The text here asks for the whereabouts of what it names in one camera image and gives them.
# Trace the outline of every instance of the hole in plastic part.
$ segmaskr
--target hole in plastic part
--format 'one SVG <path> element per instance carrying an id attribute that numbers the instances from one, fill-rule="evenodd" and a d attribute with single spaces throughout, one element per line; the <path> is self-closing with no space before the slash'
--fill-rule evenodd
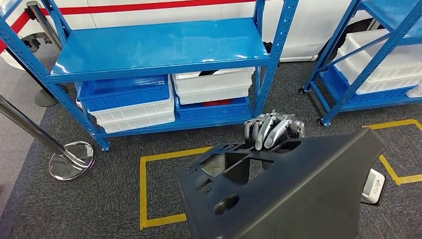
<path id="1" fill-rule="evenodd" d="M 244 144 L 241 144 L 238 147 L 236 147 L 236 149 L 234 149 L 233 151 L 247 151 L 251 147 L 252 147 L 251 145 L 244 143 Z"/>
<path id="2" fill-rule="evenodd" d="M 223 176 L 238 185 L 245 185 L 259 178 L 274 161 L 257 158 L 244 158 L 224 172 Z"/>
<path id="3" fill-rule="evenodd" d="M 200 182 L 198 182 L 197 184 L 197 190 L 203 194 L 206 195 L 211 191 L 211 184 L 212 184 L 212 180 L 207 178 L 206 180 L 202 180 Z"/>
<path id="4" fill-rule="evenodd" d="M 236 204 L 239 202 L 240 197 L 238 195 L 232 194 L 225 198 L 223 198 L 221 201 L 219 201 L 215 207 L 214 207 L 214 213 L 216 215 L 222 215 L 229 211 L 230 209 L 234 208 Z"/>
<path id="5" fill-rule="evenodd" d="M 289 141 L 283 143 L 280 147 L 278 147 L 274 152 L 275 153 L 288 153 L 295 148 L 297 148 L 299 145 L 301 145 L 300 141 Z"/>
<path id="6" fill-rule="evenodd" d="M 212 154 L 208 158 L 201 161 L 202 170 L 209 176 L 216 177 L 226 169 L 244 158 L 247 153 L 223 153 Z"/>

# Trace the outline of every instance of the white object on floor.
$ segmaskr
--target white object on floor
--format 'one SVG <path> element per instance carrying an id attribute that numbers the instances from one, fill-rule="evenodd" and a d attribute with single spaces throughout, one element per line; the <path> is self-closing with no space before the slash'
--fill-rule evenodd
<path id="1" fill-rule="evenodd" d="M 339 48 L 339 53 L 336 56 L 338 59 L 342 52 L 342 55 L 350 53 L 367 43 L 385 35 L 388 33 L 386 29 L 379 29 L 373 31 L 364 31 L 349 33 L 346 35 L 346 41 Z M 385 40 L 372 45 L 366 48 L 359 53 L 354 54 L 349 57 L 349 63 L 355 66 L 357 73 L 343 72 L 340 69 L 345 69 L 348 66 L 345 61 L 340 61 L 335 64 L 336 68 L 339 69 L 345 77 L 348 79 L 349 83 L 352 84 L 356 77 L 362 72 L 365 66 L 369 61 L 375 56 L 378 50 L 383 46 Z M 375 81 L 385 81 L 387 79 L 397 79 L 397 78 L 409 78 L 422 75 L 422 44 L 417 45 L 407 45 L 407 46 L 398 46 L 396 47 L 385 59 L 384 61 L 375 69 L 375 71 L 368 78 L 369 81 L 374 83 Z"/>
<path id="2" fill-rule="evenodd" d="M 422 97 L 422 82 L 419 83 L 415 88 L 406 92 L 406 95 L 410 98 Z"/>
<path id="3" fill-rule="evenodd" d="M 167 100 L 142 103 L 132 106 L 117 107 L 101 111 L 89 112 L 97 119 L 97 124 L 107 124 L 111 121 L 139 118 L 149 115 L 167 113 L 174 109 L 173 89 L 169 79 L 169 95 Z"/>
<path id="4" fill-rule="evenodd" d="M 368 204 L 376 204 L 380 201 L 383 186 L 385 183 L 385 176 L 371 169 L 366 179 L 365 186 L 361 195 L 361 202 Z"/>
<path id="5" fill-rule="evenodd" d="M 223 69 L 212 75 L 198 76 L 199 72 L 173 74 L 180 104 L 218 101 L 248 96 L 254 67 Z"/>
<path id="6" fill-rule="evenodd" d="M 345 53 L 339 49 L 337 52 L 337 57 L 344 56 Z M 343 75 L 348 79 L 349 84 L 350 79 L 356 79 L 359 76 L 360 72 L 356 66 L 351 62 L 350 59 L 346 58 L 343 61 L 335 64 L 337 70 L 339 70 Z M 387 91 L 393 89 L 399 89 L 404 87 L 416 86 L 422 80 L 422 75 L 416 75 L 411 77 L 400 77 L 393 79 L 374 79 L 372 76 L 369 76 L 368 79 L 359 87 L 356 91 L 358 94 L 367 94 L 372 92 Z"/>

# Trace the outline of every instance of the yellow floor tape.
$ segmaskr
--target yellow floor tape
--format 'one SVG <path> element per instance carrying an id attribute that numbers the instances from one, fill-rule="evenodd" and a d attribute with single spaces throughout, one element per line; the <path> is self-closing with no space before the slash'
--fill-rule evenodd
<path id="1" fill-rule="evenodd" d="M 170 158 L 177 158 L 177 157 L 184 157 L 190 156 L 200 153 L 205 153 L 212 147 L 203 147 L 203 148 L 195 148 L 189 150 L 183 150 L 178 152 L 171 152 L 171 153 L 162 153 L 150 156 L 143 156 L 140 158 L 140 165 L 139 165 L 139 228 L 142 230 L 143 228 L 148 227 L 156 227 L 162 226 L 165 224 L 170 223 L 178 223 L 186 221 L 185 214 L 178 214 L 168 217 L 162 218 L 155 218 L 155 219 L 147 219 L 147 211 L 146 211 L 146 204 L 147 204 L 147 186 L 146 186 L 146 162 L 151 162 L 155 160 L 162 160 L 162 159 L 170 159 Z"/>
<path id="2" fill-rule="evenodd" d="M 382 129 L 382 128 L 390 128 L 390 127 L 404 126 L 404 125 L 410 125 L 410 124 L 416 125 L 416 127 L 418 127 L 422 131 L 422 124 L 419 123 L 419 121 L 415 119 L 407 119 L 407 120 L 393 121 L 393 122 L 387 122 L 387 123 L 378 123 L 378 124 L 373 124 L 373 125 L 366 125 L 363 127 L 368 127 L 371 129 Z M 380 155 L 379 158 L 380 158 L 381 163 L 384 165 L 387 172 L 390 174 L 391 178 L 394 180 L 394 182 L 396 182 L 397 185 L 422 181 L 422 174 L 412 175 L 412 176 L 403 176 L 403 177 L 397 176 L 397 174 L 394 172 L 394 169 L 391 167 L 387 159 L 382 154 Z"/>

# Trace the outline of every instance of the stacked crates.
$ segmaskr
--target stacked crates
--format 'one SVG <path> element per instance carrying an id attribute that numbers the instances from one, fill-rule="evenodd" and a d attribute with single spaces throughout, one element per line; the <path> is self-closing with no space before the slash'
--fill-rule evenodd
<path id="1" fill-rule="evenodd" d="M 169 75 L 86 81 L 78 99 L 107 133 L 175 120 Z"/>
<path id="2" fill-rule="evenodd" d="M 254 70 L 253 67 L 223 69 L 201 76 L 200 72 L 173 74 L 180 120 L 218 120 L 246 114 Z"/>
<path id="3" fill-rule="evenodd" d="M 347 34 L 344 44 L 338 49 L 335 60 L 387 33 L 386 29 L 379 29 Z M 332 78 L 342 79 L 332 82 L 339 92 L 344 92 L 356 80 L 384 43 L 385 40 L 372 45 L 328 69 L 330 74 L 340 74 L 340 77 Z M 398 46 L 359 87 L 352 97 L 353 100 L 349 100 L 348 103 L 365 103 L 385 97 L 402 97 L 421 80 L 422 45 Z"/>

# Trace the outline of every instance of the gray carpet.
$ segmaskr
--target gray carpet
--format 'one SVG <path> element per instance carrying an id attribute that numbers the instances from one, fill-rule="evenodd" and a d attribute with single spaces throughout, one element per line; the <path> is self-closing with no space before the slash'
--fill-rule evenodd
<path id="1" fill-rule="evenodd" d="M 330 127 L 317 126 L 320 115 L 314 105 L 321 109 L 319 103 L 312 95 L 297 94 L 313 66 L 311 62 L 282 64 L 264 111 L 295 113 L 306 123 L 306 134 L 311 136 L 351 133 L 362 125 L 393 120 L 422 122 L 422 105 L 406 105 L 342 113 Z M 113 138 L 110 152 L 101 153 L 61 106 L 47 109 L 41 125 L 63 144 L 85 140 L 94 145 L 96 164 L 78 180 L 56 181 L 47 167 L 51 153 L 34 142 L 1 216 L 1 238 L 190 238 L 186 222 L 139 230 L 139 157 L 242 140 L 242 126 L 234 125 Z M 385 156 L 399 176 L 422 173 L 418 143 L 422 132 L 413 126 L 378 132 L 388 146 Z M 149 219 L 183 212 L 174 173 L 191 159 L 146 164 Z M 379 161 L 374 168 L 387 176 L 388 186 L 380 207 L 362 205 L 359 238 L 422 238 L 422 183 L 397 186 Z"/>

